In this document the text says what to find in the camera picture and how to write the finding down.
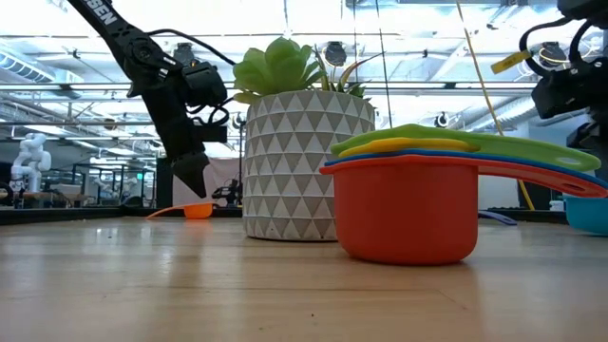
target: geometric patterned pot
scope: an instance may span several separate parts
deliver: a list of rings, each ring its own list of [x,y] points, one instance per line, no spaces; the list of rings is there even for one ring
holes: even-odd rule
[[[243,182],[247,236],[336,240],[330,146],[374,129],[374,109],[348,94],[302,90],[249,107]]]

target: yellow tag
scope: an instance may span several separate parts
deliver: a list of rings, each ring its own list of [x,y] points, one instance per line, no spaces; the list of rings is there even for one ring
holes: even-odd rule
[[[530,57],[532,57],[530,51],[526,50],[515,52],[512,55],[501,60],[499,63],[492,65],[492,71],[494,71],[494,74],[499,74],[501,72],[509,70],[510,68],[516,66],[517,64],[525,61]]]

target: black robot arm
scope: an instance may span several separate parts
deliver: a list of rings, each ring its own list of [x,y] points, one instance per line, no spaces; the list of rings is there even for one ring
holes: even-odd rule
[[[226,88],[214,66],[184,66],[164,53],[152,38],[127,23],[108,0],[68,0],[101,35],[132,86],[127,96],[142,96],[161,138],[174,174],[200,197],[206,197],[202,170],[209,164],[203,141],[225,143],[221,123],[194,125],[187,106],[221,107]],[[201,136],[209,132],[210,137]]]

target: wooden surface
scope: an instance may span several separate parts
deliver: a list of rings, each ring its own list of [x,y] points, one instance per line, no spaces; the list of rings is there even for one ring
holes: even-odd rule
[[[238,219],[0,228],[0,341],[607,341],[608,238],[484,223],[449,267],[246,238]]]

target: white robot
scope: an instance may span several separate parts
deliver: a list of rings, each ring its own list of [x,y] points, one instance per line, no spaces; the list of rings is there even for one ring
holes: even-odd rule
[[[111,196],[113,199],[117,199],[117,198],[118,198],[118,197],[121,195],[121,194],[119,193],[119,191],[120,191],[120,185],[119,185],[119,184],[116,184],[116,185],[114,186],[115,188],[114,188],[114,189],[112,189],[112,186],[111,186],[111,185],[109,185],[109,184],[107,184],[107,183],[104,183],[104,182],[103,182],[102,180],[100,180],[99,178],[95,178],[95,179],[93,180],[93,182],[94,182],[95,184],[97,184],[99,187],[101,187],[101,188],[102,188],[102,190],[104,190],[104,191],[106,191],[108,194],[110,194],[110,196]],[[132,188],[133,186],[135,186],[137,183],[138,183],[138,181],[137,181],[137,179],[136,179],[136,178],[132,178],[132,179],[125,180],[125,181],[124,181],[124,183],[123,183],[123,197],[124,197],[125,195],[130,194],[130,190],[131,190],[131,188]]]
[[[28,133],[19,143],[19,156],[10,168],[10,187],[14,192],[26,189],[25,176],[28,177],[28,192],[40,191],[41,171],[48,171],[51,162],[50,153],[43,148],[46,141],[47,136],[42,133]],[[30,160],[28,166],[23,166],[27,160]]]

